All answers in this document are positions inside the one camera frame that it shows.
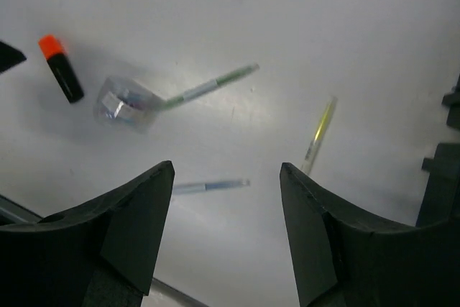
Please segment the blue thin pen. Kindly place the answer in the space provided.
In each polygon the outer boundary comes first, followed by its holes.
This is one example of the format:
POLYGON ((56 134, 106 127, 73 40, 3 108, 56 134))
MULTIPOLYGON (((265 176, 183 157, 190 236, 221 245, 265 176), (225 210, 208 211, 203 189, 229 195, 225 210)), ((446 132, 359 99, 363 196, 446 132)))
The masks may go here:
POLYGON ((250 186, 249 179, 222 180, 207 183, 189 183, 174 185, 172 188, 172 193, 174 195, 185 195, 232 188, 243 188, 247 186, 250 186))

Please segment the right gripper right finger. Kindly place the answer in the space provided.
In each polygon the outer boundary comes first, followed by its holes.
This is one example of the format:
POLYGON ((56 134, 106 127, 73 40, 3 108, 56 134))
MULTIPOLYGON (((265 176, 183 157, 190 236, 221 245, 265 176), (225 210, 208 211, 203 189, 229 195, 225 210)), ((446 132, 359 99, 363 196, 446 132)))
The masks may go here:
POLYGON ((457 306, 459 217, 408 226, 280 170, 282 209, 302 306, 457 306))

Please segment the orange capped black highlighter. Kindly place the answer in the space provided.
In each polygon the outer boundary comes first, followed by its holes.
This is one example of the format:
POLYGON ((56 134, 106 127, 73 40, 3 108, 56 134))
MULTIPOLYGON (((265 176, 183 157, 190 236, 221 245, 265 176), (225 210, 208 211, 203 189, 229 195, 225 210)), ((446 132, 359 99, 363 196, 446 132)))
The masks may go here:
POLYGON ((84 97, 83 89, 59 39, 45 35, 38 45, 68 102, 74 104, 80 101, 84 97))

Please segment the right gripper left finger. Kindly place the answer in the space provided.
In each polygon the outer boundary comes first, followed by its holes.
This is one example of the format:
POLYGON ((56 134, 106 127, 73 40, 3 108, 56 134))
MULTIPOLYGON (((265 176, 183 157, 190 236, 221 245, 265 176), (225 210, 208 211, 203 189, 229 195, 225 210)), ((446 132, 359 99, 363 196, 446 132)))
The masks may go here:
MULTIPOLYGON (((121 222, 130 233, 157 226, 159 229, 149 234, 150 239, 159 240, 157 246, 133 239, 122 244, 129 248, 147 247, 158 255, 174 177, 173 164, 164 161, 90 201, 98 199, 101 204, 113 196, 116 202, 124 204, 123 210, 134 208, 134 215, 121 222)), ((3 306, 140 306, 148 295, 152 277, 147 280, 147 294, 131 289, 101 260, 97 251, 90 251, 89 246, 96 243, 94 239, 86 236, 83 242, 78 242, 70 238, 69 231, 62 231, 56 236, 59 244, 52 244, 37 228, 37 224, 1 227, 3 306)))

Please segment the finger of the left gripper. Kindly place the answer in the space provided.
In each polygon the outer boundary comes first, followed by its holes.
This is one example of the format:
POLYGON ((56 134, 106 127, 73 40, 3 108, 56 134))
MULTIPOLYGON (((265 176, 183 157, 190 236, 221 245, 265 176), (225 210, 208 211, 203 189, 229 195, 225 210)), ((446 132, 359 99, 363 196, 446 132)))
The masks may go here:
POLYGON ((4 73, 26 60, 23 52, 5 42, 0 42, 0 73, 4 73))

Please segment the yellow thin pen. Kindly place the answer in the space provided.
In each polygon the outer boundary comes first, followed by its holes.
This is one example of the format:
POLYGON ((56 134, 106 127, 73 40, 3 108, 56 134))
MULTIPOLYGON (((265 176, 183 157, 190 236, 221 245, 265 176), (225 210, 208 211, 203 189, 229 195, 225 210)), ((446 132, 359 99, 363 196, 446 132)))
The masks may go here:
POLYGON ((310 144, 308 146, 307 152, 303 160, 303 164, 301 165, 300 169, 306 175, 310 175, 312 171, 313 164, 315 162, 318 151, 321 147, 321 143, 334 115, 336 104, 337 98, 335 96, 332 96, 326 105, 326 108, 316 128, 315 134, 313 135, 313 138, 310 141, 310 144))

